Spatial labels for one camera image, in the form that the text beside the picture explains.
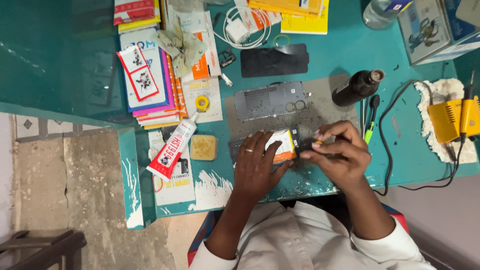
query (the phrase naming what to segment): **white shirt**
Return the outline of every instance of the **white shirt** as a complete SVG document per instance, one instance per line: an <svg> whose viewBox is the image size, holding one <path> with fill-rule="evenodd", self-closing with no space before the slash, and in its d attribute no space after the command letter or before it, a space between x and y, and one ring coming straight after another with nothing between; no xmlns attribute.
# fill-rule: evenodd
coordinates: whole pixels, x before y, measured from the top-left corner
<svg viewBox="0 0 480 270"><path fill-rule="evenodd" d="M299 201L288 209L278 202L260 204L243 229L236 259L219 258L202 242L190 269L434 270L395 222L390 235L363 240L353 234L349 238L340 221L315 206Z"/></svg>

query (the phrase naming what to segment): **person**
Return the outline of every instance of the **person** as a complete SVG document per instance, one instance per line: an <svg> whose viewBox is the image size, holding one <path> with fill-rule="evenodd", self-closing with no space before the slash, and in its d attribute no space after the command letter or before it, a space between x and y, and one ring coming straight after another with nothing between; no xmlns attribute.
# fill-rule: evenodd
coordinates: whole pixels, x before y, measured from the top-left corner
<svg viewBox="0 0 480 270"><path fill-rule="evenodd" d="M293 164L284 162L271 173L281 145L274 142L264 152L272 134L261 130L243 141L231 196L190 269L435 269L370 188L364 173L372 158L349 121L321 126L315 138L335 136L335 142L313 143L313 150L300 157L317 165L345 194L350 235L338 219L315 206L300 201L288 209L278 202L257 204Z"/></svg>

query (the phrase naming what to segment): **hand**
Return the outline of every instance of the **hand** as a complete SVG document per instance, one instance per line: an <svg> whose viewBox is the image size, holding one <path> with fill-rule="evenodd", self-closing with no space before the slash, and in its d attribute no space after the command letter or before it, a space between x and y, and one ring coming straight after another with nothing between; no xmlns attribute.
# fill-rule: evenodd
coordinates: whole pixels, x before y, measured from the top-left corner
<svg viewBox="0 0 480 270"><path fill-rule="evenodd" d="M260 198L274 188L293 161L284 162L275 172L272 170L276 150L281 141L272 143L265 154L265 144L272 137L273 131L264 133L261 130L250 134L241 144L235 165L235 185L233 193L242 193L245 198L257 203Z"/></svg>
<svg viewBox="0 0 480 270"><path fill-rule="evenodd" d="M322 125L316 131L315 138L324 142L331 136L336 136L334 143L313 143L314 151L304 151L300 157L320 167L345 192L366 181L364 174L372 156L368 152L368 145L350 121ZM329 159L324 154L340 154L343 158Z"/></svg>

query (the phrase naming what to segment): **dirty rag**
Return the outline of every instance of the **dirty rag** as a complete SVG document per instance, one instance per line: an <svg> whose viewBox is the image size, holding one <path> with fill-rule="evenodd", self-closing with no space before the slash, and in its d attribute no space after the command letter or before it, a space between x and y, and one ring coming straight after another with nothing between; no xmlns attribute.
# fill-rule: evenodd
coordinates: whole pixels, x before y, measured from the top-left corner
<svg viewBox="0 0 480 270"><path fill-rule="evenodd" d="M208 46L180 25L174 13L170 30L157 30L152 40L172 57L172 66L177 77L192 71L192 66L207 51Z"/></svg>

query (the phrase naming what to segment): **green screwdriver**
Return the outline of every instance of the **green screwdriver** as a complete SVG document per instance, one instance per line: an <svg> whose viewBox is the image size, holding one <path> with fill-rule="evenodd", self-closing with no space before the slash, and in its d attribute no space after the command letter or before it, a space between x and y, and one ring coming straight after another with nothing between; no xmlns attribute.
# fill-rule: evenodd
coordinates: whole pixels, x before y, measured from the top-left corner
<svg viewBox="0 0 480 270"><path fill-rule="evenodd" d="M370 126L365 131L365 142L367 143L367 145L370 142L370 138L372 137L373 126L375 125L375 114L377 113L378 105L380 105L380 96L375 95L370 100L370 107L372 108L372 122L370 122Z"/></svg>

